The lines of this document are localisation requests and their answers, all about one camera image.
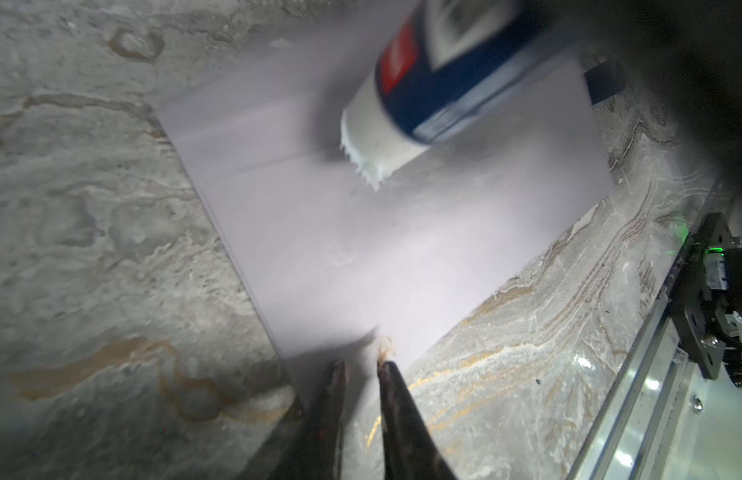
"bolt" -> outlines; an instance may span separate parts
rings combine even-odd
[[[697,415],[704,411],[704,404],[699,397],[694,396],[694,398],[692,398],[692,408],[694,409],[694,413]]]
[[[699,342],[704,346],[709,346],[712,348],[718,344],[718,338],[711,333],[705,333],[699,340]]]

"sheet of paper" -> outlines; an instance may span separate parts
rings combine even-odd
[[[372,395],[376,339],[405,370],[612,189],[574,64],[366,185],[339,116],[408,9],[346,19],[159,112],[304,402],[338,357],[350,408]]]

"marble surface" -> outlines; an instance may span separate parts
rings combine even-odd
[[[300,408],[152,106],[344,4],[0,2],[0,478],[267,474]],[[404,372],[461,478],[565,476],[712,183],[643,89],[595,111],[616,191]],[[380,478],[378,406],[346,436]]]

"marble countertop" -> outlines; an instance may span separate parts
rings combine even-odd
[[[344,3],[0,2],[0,478],[277,461],[298,402],[152,106]],[[404,372],[460,478],[565,477],[712,184],[642,89],[595,112],[614,193]]]

